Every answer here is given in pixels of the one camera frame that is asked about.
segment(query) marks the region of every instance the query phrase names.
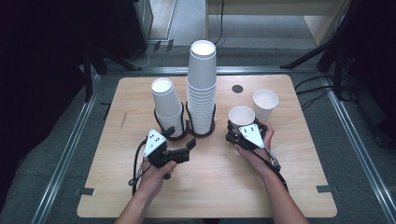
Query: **black circular marker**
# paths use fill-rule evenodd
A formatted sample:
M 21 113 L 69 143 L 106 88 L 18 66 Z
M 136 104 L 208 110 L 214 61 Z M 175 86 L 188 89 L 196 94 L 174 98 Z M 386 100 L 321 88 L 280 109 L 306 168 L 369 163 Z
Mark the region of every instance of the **black circular marker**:
M 163 176 L 163 179 L 170 179 L 171 178 L 171 174 L 166 174 Z
M 244 90 L 244 88 L 241 85 L 233 86 L 233 92 L 235 92 L 235 93 L 241 93 L 243 90 Z

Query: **cup rim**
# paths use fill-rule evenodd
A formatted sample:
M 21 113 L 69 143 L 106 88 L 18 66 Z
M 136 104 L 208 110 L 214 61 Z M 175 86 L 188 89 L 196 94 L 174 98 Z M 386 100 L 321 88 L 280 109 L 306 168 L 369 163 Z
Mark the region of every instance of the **cup rim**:
M 199 54 L 196 52 L 196 50 L 194 50 L 197 45 L 207 45 L 211 48 L 211 50 L 207 54 Z M 208 40 L 197 40 L 191 44 L 190 53 L 191 56 L 199 60 L 208 60 L 216 55 L 216 45 Z
M 237 109 L 237 108 L 245 108 L 245 109 L 247 109 L 249 112 L 251 112 L 252 115 L 253 115 L 253 118 L 252 118 L 252 120 L 251 120 L 248 124 L 251 124 L 251 123 L 254 122 L 254 119 L 256 118 L 256 114 L 254 113 L 254 111 L 253 111 L 251 108 L 249 108 L 249 107 L 247 107 L 247 106 L 244 106 L 244 105 L 235 106 L 235 107 L 233 107 L 233 108 L 230 110 L 230 112 L 228 112 L 228 119 L 230 120 L 230 122 L 232 122 L 232 123 L 234 123 L 234 124 L 236 124 L 236 125 L 238 125 L 238 126 L 240 126 L 240 125 L 246 125 L 246 124 L 238 124 L 238 123 L 235 123 L 234 121 L 231 120 L 231 114 L 232 114 L 232 112 L 235 111 L 235 109 Z
M 256 94 L 259 94 L 259 92 L 261 92 L 261 91 L 270 92 L 273 96 L 275 96 L 276 102 L 274 103 L 273 106 L 262 107 L 262 106 L 260 106 L 259 104 L 256 103 Z M 279 97 L 277 97 L 277 95 L 276 95 L 273 91 L 270 91 L 270 90 L 257 90 L 257 91 L 255 91 L 254 94 L 253 94 L 253 103 L 254 103 L 256 106 L 258 106 L 259 108 L 262 108 L 262 109 L 274 109 L 274 108 L 277 106 L 277 104 L 279 104 Z
M 168 82 L 170 83 L 170 88 L 169 88 L 167 91 L 155 91 L 154 88 L 153 88 L 154 85 L 155 85 L 157 82 L 162 81 L 162 80 L 168 81 Z M 173 88 L 174 88 L 174 84 L 173 84 L 172 80 L 169 79 L 169 78 L 167 78 L 167 77 L 159 77 L 159 78 L 155 79 L 155 80 L 151 83 L 151 91 L 152 91 L 152 93 L 155 94 L 155 95 L 159 95 L 159 96 L 163 96 L 163 95 L 168 94 L 169 92 L 171 92 L 171 91 L 173 90 Z

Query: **paper cup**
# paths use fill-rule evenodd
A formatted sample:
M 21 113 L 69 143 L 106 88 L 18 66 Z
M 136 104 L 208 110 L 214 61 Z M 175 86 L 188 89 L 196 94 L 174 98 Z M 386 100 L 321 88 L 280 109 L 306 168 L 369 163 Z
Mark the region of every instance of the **paper cup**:
M 197 87 L 194 87 L 194 86 L 189 82 L 188 77 L 186 77 L 186 79 L 187 79 L 188 90 L 189 90 L 189 91 L 193 91 L 193 92 L 198 93 L 198 94 L 201 94 L 201 93 L 208 93 L 208 92 L 215 91 L 215 90 L 216 90 L 216 87 L 217 87 L 217 83 L 218 83 L 218 80 L 216 79 L 215 83 L 214 83 L 212 86 L 210 86 L 210 87 L 206 87 L 206 88 L 197 88 Z
M 168 122 L 161 122 L 161 126 L 164 130 L 168 130 L 170 127 L 175 127 L 175 132 L 171 135 L 171 137 L 179 137 L 181 136 L 184 131 L 186 130 L 186 120 L 183 120 L 184 123 L 184 130 L 182 129 L 181 120 L 179 119 L 176 122 L 168 123 Z
M 192 43 L 187 80 L 199 90 L 210 88 L 216 83 L 216 46 L 212 42 L 198 40 Z
M 157 113 L 157 110 L 155 111 L 155 114 L 156 114 L 158 119 L 161 119 L 161 120 L 164 120 L 164 121 L 173 121 L 173 120 L 180 119 L 180 116 L 182 116 L 182 114 L 181 114 L 182 111 L 183 111 L 183 108 L 180 108 L 180 111 L 177 114 L 175 114 L 173 117 L 168 117 L 168 118 L 159 115 Z
M 236 106 L 228 113 L 228 118 L 233 125 L 233 131 L 239 133 L 239 128 L 254 122 L 256 118 L 252 109 L 247 106 Z
M 172 81 L 166 77 L 160 77 L 151 84 L 157 114 L 164 118 L 172 118 L 181 109 L 181 103 L 177 97 Z
M 278 102 L 276 94 L 272 91 L 256 91 L 253 95 L 253 110 L 256 113 L 256 118 L 260 122 L 268 120 Z

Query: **wooden table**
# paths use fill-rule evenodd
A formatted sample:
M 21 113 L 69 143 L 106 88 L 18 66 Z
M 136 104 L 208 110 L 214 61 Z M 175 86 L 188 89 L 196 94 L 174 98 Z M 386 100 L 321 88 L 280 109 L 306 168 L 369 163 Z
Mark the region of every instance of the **wooden table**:
M 95 194 L 81 196 L 80 217 L 118 217 L 130 200 L 132 189 L 127 182 L 133 176 L 135 151 L 150 128 L 160 130 L 153 116 L 150 88 L 156 78 L 126 77 L 120 81 L 85 186 L 95 189 Z M 185 103 L 186 78 L 169 78 Z M 243 92 L 234 93 L 233 85 L 241 85 Z M 268 122 L 276 130 L 272 151 L 282 166 L 290 195 L 307 217 L 336 215 L 332 194 L 317 190 L 328 183 L 291 80 L 286 75 L 270 75 L 218 76 L 215 131 L 197 138 L 191 160 L 181 163 L 164 182 L 147 217 L 271 216 L 262 182 L 224 138 L 230 109 L 252 107 L 253 93 L 259 89 L 271 90 L 279 97 Z M 188 134 L 169 142 L 169 149 L 182 148 L 191 139 Z

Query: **stack of paper cups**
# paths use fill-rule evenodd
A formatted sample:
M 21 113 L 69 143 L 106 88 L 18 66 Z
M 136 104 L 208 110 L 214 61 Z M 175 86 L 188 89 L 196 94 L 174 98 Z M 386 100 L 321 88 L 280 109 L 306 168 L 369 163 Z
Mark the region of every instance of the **stack of paper cups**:
M 195 133 L 210 131 L 216 99 L 216 46 L 206 40 L 191 45 L 187 74 L 187 101 Z
M 166 77 L 160 77 L 151 84 L 152 96 L 155 104 L 155 115 L 163 129 L 166 131 L 170 127 L 175 127 L 175 132 L 171 137 L 181 136 L 186 128 L 183 119 L 183 106 L 177 97 L 172 81 Z

